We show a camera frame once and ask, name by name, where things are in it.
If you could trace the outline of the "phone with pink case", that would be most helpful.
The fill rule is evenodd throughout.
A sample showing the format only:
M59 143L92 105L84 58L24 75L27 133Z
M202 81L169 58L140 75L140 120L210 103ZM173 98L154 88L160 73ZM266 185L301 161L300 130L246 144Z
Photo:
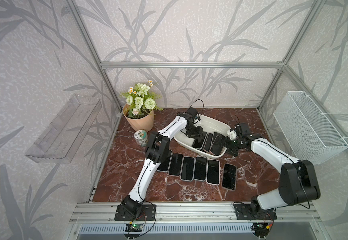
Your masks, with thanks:
M182 164L183 164L183 154L173 153L171 156L171 162L168 170L170 176L180 176Z

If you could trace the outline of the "phone with light blue case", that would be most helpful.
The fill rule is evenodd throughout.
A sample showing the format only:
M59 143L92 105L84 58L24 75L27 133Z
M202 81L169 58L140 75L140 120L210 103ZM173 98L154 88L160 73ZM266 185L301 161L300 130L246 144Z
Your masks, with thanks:
M181 180L191 182L194 179L195 158L184 157L181 171Z

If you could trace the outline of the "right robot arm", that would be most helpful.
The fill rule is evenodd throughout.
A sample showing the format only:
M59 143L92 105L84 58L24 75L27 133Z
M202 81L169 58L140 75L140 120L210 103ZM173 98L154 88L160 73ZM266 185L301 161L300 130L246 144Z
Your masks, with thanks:
M252 198L253 214L309 203L321 197L314 165L308 160L299 160L285 153L266 138L252 133L247 123L237 124L227 131L225 147L233 156L241 149L250 150L280 173L277 189Z

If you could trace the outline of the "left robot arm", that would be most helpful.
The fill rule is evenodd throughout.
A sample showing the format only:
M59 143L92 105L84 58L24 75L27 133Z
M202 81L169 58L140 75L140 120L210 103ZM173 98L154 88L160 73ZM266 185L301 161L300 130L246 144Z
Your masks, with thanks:
M190 138L200 137L203 133L203 128L195 125L195 121L199 119L198 111L190 107L187 111L178 113L175 119L165 128L158 132L154 131L149 136L142 170L132 190L120 204L135 219L139 217L142 211L148 186L156 170L161 163L167 160L170 141L183 129L186 130L186 136Z

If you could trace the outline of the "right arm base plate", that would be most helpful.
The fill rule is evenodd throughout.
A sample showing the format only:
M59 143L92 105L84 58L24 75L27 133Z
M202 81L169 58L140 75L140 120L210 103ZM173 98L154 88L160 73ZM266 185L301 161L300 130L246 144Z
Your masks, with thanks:
M260 205L254 201L250 204L243 202L234 202L233 208L237 220L277 220L276 209L263 210Z

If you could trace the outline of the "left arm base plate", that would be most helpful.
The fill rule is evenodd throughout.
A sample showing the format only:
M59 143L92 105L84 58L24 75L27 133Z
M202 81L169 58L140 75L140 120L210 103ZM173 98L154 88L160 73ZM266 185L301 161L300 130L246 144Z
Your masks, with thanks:
M118 205L115 213L115 221L154 221L156 214L156 205L139 205L135 211L128 211L125 205Z

